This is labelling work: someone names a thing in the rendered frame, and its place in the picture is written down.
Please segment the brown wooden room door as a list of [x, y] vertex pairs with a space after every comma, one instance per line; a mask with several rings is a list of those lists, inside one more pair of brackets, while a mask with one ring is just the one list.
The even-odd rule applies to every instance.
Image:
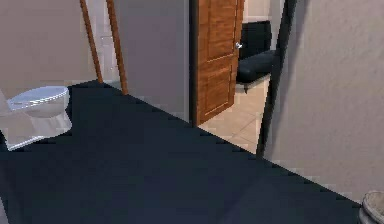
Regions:
[[234, 104], [244, 0], [198, 0], [196, 123]]

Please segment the black sofa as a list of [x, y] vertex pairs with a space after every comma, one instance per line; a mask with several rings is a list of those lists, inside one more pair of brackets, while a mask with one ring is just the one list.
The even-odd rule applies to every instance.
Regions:
[[269, 20], [243, 24], [236, 83], [244, 86], [245, 93], [251, 83], [272, 71], [275, 51], [271, 49], [271, 41]]

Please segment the white toilet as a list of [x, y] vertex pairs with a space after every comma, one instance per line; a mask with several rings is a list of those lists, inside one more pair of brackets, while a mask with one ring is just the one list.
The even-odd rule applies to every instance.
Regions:
[[66, 112], [70, 92], [66, 86], [44, 86], [7, 99], [0, 90], [0, 132], [8, 151], [68, 132]]

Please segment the grey round bin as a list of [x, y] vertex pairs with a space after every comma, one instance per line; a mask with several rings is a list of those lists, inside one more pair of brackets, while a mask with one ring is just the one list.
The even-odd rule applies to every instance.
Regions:
[[359, 224], [384, 224], [384, 191], [364, 195], [358, 218]]

